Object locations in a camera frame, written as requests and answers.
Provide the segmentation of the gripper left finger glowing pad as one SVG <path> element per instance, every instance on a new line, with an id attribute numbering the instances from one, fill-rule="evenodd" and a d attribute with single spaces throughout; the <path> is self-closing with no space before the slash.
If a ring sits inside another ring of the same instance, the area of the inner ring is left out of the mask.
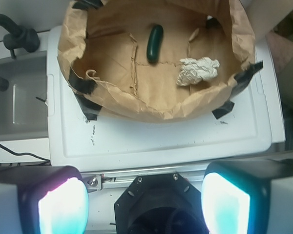
<path id="1" fill-rule="evenodd" d="M 82 234 L 85 231 L 89 197 L 75 167 L 22 167 L 18 196 L 25 234 Z"/>

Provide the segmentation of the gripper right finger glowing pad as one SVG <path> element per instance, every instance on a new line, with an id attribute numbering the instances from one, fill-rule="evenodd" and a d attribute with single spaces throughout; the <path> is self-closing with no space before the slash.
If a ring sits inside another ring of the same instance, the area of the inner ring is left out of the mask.
<path id="1" fill-rule="evenodd" d="M 293 234 L 293 160 L 217 160 L 201 205 L 211 234 Z"/>

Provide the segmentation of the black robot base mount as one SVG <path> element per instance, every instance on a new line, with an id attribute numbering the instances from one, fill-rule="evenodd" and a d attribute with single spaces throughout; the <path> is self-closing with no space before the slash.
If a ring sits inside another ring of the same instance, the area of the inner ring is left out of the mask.
<path id="1" fill-rule="evenodd" d="M 178 173 L 137 176 L 114 204 L 118 234 L 207 234 L 201 192 Z"/>

